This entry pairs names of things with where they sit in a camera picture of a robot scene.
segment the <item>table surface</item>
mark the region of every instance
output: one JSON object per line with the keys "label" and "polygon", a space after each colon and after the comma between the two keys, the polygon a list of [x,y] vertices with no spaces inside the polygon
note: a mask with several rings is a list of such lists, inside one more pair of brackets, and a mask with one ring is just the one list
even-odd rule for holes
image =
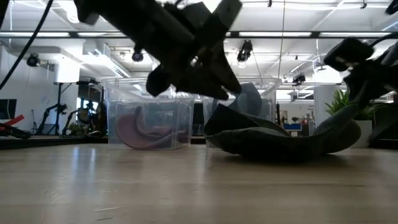
{"label": "table surface", "polygon": [[398,223],[398,152],[348,149],[306,164],[203,146],[0,151],[2,224]]}

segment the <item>transparent storage container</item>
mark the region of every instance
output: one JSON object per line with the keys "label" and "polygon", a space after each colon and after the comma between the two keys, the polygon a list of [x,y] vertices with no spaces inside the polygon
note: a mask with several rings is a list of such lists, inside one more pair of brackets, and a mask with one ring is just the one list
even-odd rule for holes
{"label": "transparent storage container", "polygon": [[[276,120],[276,89],[282,84],[282,80],[278,78],[238,78],[243,89],[248,89],[253,91],[257,89],[260,100],[251,101],[249,99],[251,95],[244,95],[244,90],[238,99],[234,95],[229,94],[229,99],[226,101],[214,100],[209,97],[203,97],[203,115],[205,120],[205,125],[211,118],[215,108],[218,104],[223,104],[225,106],[230,106],[235,100],[233,108],[240,113],[251,114],[252,109],[257,107],[255,110],[259,113],[253,114],[262,119],[266,119],[272,122]],[[213,147],[209,142],[207,142],[208,147]]]}
{"label": "transparent storage container", "polygon": [[146,92],[142,79],[118,78],[103,83],[110,145],[159,151],[190,144],[195,96],[170,88],[154,98]]}

